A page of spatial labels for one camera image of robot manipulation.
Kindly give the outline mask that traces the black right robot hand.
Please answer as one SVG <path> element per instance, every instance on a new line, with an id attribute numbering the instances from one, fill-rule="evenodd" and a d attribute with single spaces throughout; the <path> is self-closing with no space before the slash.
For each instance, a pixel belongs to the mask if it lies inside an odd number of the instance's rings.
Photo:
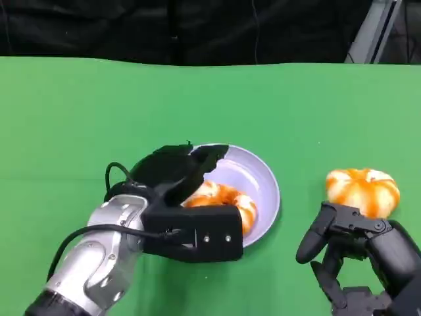
<path id="1" fill-rule="evenodd" d="M 342 287 L 344 259 L 369 259 L 384 290 Z M 310 263 L 332 315 L 419 315 L 420 248 L 397 221 L 370 219 L 359 209 L 323 202 L 296 253 Z"/>

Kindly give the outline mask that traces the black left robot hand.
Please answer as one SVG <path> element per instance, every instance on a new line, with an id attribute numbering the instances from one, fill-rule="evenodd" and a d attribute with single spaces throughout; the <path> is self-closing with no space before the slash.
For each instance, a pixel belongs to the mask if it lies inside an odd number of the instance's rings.
<path id="1" fill-rule="evenodd" d="M 130 178 L 152 189 L 168 206 L 177 206 L 196 192 L 228 149 L 226 144 L 165 145 L 136 163 Z"/>

